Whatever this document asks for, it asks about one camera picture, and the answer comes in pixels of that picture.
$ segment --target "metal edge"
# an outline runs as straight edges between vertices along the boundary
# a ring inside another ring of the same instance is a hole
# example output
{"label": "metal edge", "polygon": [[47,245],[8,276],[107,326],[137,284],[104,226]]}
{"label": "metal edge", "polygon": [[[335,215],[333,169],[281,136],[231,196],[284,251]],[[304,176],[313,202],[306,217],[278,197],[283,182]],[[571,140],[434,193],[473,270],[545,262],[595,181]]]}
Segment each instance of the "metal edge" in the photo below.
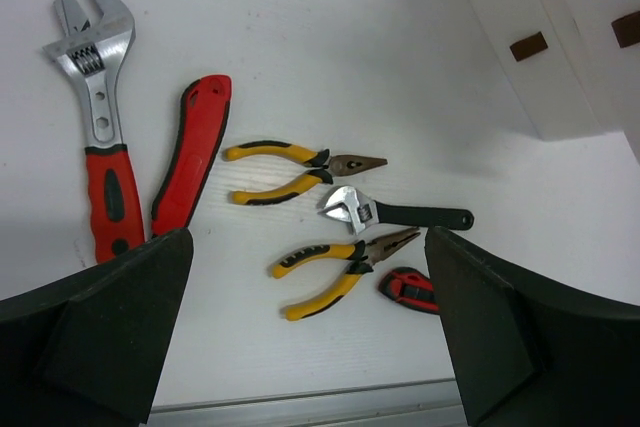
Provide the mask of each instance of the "metal edge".
{"label": "metal edge", "polygon": [[161,407],[152,411],[147,425],[337,426],[354,425],[354,422],[357,425],[375,427],[466,425],[458,386],[453,379],[206,405]]}

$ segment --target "white surface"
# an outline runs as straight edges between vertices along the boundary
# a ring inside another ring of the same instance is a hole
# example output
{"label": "white surface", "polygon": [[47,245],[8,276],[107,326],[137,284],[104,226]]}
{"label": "white surface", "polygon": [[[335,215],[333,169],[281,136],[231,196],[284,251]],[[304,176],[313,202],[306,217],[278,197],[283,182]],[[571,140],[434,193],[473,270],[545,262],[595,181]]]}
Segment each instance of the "white surface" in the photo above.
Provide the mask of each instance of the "white surface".
{"label": "white surface", "polygon": [[611,22],[640,10],[640,0],[566,0],[594,66],[611,99],[616,122],[640,159],[640,45],[621,49]]}
{"label": "white surface", "polygon": [[[60,35],[52,1],[0,0],[0,297],[92,259],[79,108],[40,51]],[[138,39],[118,96],[147,212],[180,93],[224,72],[234,82],[226,146],[275,138],[385,156],[387,167],[354,185],[388,203],[468,207],[472,241],[640,304],[640,167],[624,137],[535,140],[467,0],[123,1]],[[422,240],[326,313],[279,317],[343,264],[316,262],[278,281],[267,267],[308,243],[348,241],[346,227],[316,215],[322,186],[265,208],[230,205],[226,195],[299,171],[271,158],[214,165],[191,225],[196,253],[157,405],[452,376],[439,320],[374,290],[390,267],[425,268]]]}
{"label": "white surface", "polygon": [[[543,140],[603,132],[540,0],[470,1]],[[538,32],[542,32],[548,49],[517,62],[510,46]]]}

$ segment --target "large adjustable wrench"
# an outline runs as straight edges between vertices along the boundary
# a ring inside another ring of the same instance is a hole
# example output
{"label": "large adjustable wrench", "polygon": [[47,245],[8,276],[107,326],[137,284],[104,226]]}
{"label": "large adjustable wrench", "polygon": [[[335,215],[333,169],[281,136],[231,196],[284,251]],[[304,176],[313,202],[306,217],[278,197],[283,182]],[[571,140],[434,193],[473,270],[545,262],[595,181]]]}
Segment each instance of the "large adjustable wrench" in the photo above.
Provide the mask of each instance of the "large adjustable wrench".
{"label": "large adjustable wrench", "polygon": [[133,15],[120,0],[94,0],[97,25],[77,0],[56,0],[65,37],[44,47],[67,74],[80,104],[96,260],[105,262],[144,242],[138,190],[122,141],[116,102],[120,67],[135,40]]}

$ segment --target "wrench jaw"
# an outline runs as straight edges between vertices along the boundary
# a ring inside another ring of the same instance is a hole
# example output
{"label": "wrench jaw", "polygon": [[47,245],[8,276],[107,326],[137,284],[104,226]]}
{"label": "wrench jaw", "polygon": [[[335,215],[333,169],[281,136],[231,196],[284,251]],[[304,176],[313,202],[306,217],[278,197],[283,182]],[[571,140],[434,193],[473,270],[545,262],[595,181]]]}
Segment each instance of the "wrench jaw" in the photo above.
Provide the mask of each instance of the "wrench jaw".
{"label": "wrench jaw", "polygon": [[80,100],[87,145],[108,149],[122,144],[116,86],[122,63],[135,40],[133,15],[121,0],[94,0],[102,13],[96,25],[77,0],[56,0],[65,34],[44,47],[62,68]]}
{"label": "wrench jaw", "polygon": [[358,235],[367,227],[378,223],[375,201],[351,186],[338,187],[321,204],[320,214],[351,224]]}

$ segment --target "pliers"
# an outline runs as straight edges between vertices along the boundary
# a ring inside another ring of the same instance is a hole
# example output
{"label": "pliers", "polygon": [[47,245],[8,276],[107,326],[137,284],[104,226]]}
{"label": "pliers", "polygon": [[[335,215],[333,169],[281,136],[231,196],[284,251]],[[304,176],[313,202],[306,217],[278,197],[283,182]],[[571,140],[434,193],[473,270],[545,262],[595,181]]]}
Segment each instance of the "pliers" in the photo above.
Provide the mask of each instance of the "pliers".
{"label": "pliers", "polygon": [[272,275],[276,279],[284,277],[296,267],[312,260],[331,258],[352,260],[353,262],[349,264],[342,276],[329,290],[316,298],[287,307],[284,310],[285,318],[295,321],[324,312],[347,295],[364,274],[373,272],[375,264],[389,258],[418,236],[420,236],[419,228],[411,227],[394,234],[383,235],[368,243],[361,240],[355,244],[347,245],[314,245],[288,255],[274,266]]}
{"label": "pliers", "polygon": [[276,140],[262,140],[230,147],[225,151],[229,161],[242,159],[251,155],[275,155],[310,167],[293,182],[280,188],[266,192],[231,193],[231,200],[241,205],[273,205],[279,204],[308,191],[316,184],[333,184],[333,177],[346,177],[365,170],[387,165],[386,159],[362,157],[359,155],[334,155],[329,149],[316,152],[294,144]]}

